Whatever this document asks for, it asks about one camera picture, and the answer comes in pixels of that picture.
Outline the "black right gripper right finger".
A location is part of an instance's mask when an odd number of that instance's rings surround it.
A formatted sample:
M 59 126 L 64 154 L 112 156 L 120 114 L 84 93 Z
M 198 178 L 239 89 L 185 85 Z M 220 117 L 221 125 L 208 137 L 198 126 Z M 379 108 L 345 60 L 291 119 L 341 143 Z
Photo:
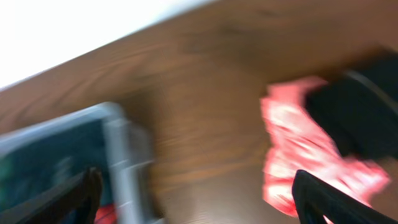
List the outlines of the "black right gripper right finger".
M 305 170 L 296 172 L 292 195 L 301 224 L 397 224 Z

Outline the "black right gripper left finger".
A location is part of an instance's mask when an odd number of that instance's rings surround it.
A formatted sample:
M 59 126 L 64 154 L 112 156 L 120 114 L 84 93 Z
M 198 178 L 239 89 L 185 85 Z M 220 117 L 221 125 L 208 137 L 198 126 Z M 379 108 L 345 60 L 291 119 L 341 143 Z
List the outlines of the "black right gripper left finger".
M 1 212 L 1 223 L 94 223 L 103 191 L 101 172 L 91 167 L 35 198 Z

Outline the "navy garment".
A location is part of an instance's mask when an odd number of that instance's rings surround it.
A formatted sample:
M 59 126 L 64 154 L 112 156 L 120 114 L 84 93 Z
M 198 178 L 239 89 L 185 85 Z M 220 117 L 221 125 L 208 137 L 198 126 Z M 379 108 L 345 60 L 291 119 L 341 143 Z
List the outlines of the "navy garment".
M 26 144 L 1 157 L 1 211 L 66 182 L 89 167 L 103 176 L 100 205 L 113 203 L 101 121 Z

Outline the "salmon pink garment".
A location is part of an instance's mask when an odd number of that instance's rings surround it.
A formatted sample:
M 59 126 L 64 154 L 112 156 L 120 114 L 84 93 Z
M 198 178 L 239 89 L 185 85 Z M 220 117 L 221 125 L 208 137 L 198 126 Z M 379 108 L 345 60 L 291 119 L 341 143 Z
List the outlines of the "salmon pink garment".
M 263 168 L 263 199 L 294 218 L 298 215 L 292 185 L 299 169 L 365 205 L 391 181 L 375 162 L 342 158 L 331 138 L 307 113 L 305 95 L 326 83 L 320 77 L 307 77 L 271 84 L 268 95 L 260 100 L 272 144 Z

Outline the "black garment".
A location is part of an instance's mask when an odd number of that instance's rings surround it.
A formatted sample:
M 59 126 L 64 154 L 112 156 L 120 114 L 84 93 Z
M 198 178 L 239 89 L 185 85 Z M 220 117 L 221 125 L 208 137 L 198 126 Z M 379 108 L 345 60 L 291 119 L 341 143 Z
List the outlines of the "black garment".
M 305 109 L 343 157 L 397 157 L 397 52 L 346 68 L 305 97 Z

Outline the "red navy plaid shirt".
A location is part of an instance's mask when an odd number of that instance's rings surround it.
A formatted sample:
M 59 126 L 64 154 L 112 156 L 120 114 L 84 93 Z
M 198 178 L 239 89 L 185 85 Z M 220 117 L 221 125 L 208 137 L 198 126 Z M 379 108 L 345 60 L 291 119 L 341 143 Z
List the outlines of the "red navy plaid shirt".
M 113 204 L 100 207 L 95 216 L 94 224 L 117 224 L 116 209 Z

